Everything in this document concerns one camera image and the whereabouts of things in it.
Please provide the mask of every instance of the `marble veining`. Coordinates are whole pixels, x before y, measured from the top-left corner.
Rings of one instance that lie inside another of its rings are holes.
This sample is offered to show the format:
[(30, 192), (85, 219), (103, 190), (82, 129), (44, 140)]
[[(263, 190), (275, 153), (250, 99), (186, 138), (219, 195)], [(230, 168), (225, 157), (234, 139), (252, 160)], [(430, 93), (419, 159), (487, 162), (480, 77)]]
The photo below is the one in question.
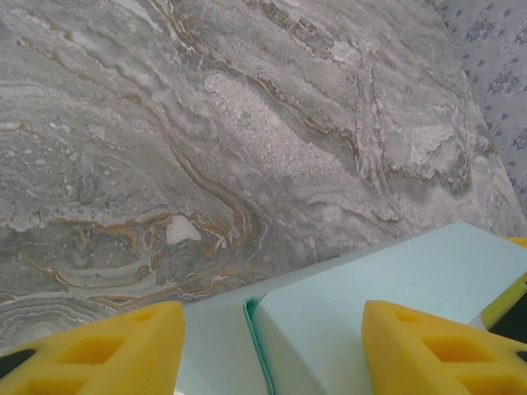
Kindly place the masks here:
[(527, 231), (424, 0), (4, 0), (0, 59), (0, 351), (452, 221)]

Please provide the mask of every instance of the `floral wallpaper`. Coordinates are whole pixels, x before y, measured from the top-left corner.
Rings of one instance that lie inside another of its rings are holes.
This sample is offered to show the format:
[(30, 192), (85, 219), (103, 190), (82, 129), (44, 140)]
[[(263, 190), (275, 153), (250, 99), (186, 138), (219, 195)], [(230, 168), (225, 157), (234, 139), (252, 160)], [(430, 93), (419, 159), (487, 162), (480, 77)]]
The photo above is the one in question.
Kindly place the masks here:
[(430, 0), (527, 215), (527, 0)]

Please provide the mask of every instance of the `marble wall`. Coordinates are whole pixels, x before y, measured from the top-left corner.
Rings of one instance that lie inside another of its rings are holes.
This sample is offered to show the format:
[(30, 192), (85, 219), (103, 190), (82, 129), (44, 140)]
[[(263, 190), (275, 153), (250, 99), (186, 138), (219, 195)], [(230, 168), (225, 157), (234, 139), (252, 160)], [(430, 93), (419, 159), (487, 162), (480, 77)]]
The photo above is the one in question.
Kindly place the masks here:
[(452, 221), (527, 230), (424, 0), (4, 0), (0, 59), (1, 350)]

